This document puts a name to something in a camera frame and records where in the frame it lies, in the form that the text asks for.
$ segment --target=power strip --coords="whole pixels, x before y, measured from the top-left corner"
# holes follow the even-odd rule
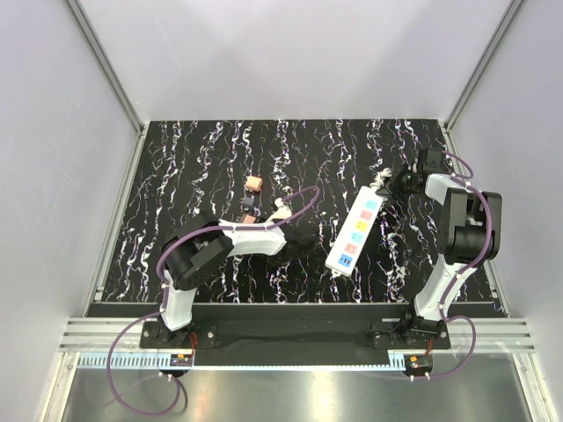
[[[362,186],[325,261],[326,268],[333,270],[334,275],[352,275],[383,203],[384,198]]]

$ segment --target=black marbled tabletop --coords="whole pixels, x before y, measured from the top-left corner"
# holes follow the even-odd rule
[[[387,203],[351,278],[334,278],[324,263],[361,186],[385,167],[398,171],[417,150],[444,144],[437,120],[153,121],[102,301],[159,302],[155,267],[166,236],[206,207],[237,221],[240,202],[250,195],[250,175],[264,179],[264,216],[275,198],[318,186],[317,203],[299,218],[318,228],[318,241],[306,256],[282,266],[261,256],[229,258],[200,288],[197,302],[411,301],[436,261],[440,207],[432,200]],[[293,200],[293,209],[309,199]],[[482,270],[458,300],[492,301]]]

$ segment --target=robotic arm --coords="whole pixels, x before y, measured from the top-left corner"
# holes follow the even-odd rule
[[[486,260],[493,259],[501,245],[502,197],[498,193],[482,193],[492,216],[487,222],[483,204],[475,193],[450,177],[444,157],[440,149],[424,149],[413,164],[405,166],[396,178],[377,191],[378,195],[399,202],[406,201],[411,194],[425,194],[442,205],[436,240],[439,256],[434,271],[393,334],[409,345],[417,338],[437,338],[444,329],[442,312],[448,315],[467,278]],[[473,268],[458,273],[481,253],[487,224],[492,224],[492,235],[484,257]]]
[[[198,287],[216,275],[226,258],[260,254],[285,262],[300,256],[302,250],[314,242],[316,233],[307,228],[297,231],[289,224],[271,227],[290,216],[291,210],[283,205],[267,221],[253,224],[218,220],[210,211],[202,211],[170,236],[163,252],[188,233],[209,226],[229,227],[184,242],[166,259],[165,278],[169,292],[161,314],[166,327],[176,331],[192,322],[192,306]],[[244,226],[252,226],[252,230],[241,229]]]

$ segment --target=white backdrop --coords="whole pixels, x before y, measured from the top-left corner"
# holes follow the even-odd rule
[[[0,2],[0,419],[34,416],[135,133],[63,1]]]
[[[454,127],[476,186],[502,194],[496,259],[563,418],[563,3],[528,2]]]
[[[508,0],[81,0],[143,120],[445,119]]]

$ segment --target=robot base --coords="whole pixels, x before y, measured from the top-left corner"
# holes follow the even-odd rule
[[[371,323],[373,333],[373,348],[376,350],[405,350],[417,349],[425,351],[428,348],[426,338],[414,338],[401,333],[396,321],[378,321]],[[432,348],[448,350],[451,348],[448,326],[440,327],[440,334],[432,338]]]
[[[170,331],[162,318],[144,323],[139,347],[142,349],[189,349],[189,333],[197,336],[197,349],[213,349],[216,343],[217,324],[212,321],[192,322],[184,328]]]

